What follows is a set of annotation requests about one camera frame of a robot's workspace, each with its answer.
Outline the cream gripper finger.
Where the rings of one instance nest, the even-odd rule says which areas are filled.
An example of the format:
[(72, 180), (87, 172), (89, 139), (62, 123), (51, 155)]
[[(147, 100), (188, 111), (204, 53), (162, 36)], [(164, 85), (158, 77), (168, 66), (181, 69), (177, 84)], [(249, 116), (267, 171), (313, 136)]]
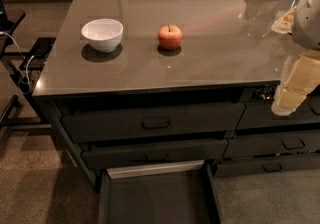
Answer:
[(276, 89), (272, 111), (289, 115), (305, 101), (320, 84), (320, 52), (308, 50), (298, 56), (291, 66), (283, 69), (280, 85)]

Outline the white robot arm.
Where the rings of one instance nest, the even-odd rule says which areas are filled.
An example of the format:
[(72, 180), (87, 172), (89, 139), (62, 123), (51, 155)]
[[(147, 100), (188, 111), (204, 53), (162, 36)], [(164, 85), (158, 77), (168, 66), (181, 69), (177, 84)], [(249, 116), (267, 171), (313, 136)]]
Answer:
[(289, 116), (320, 84), (320, 0), (299, 0), (271, 26), (280, 34), (291, 34), (293, 42), (304, 51), (282, 71), (271, 110), (278, 116)]

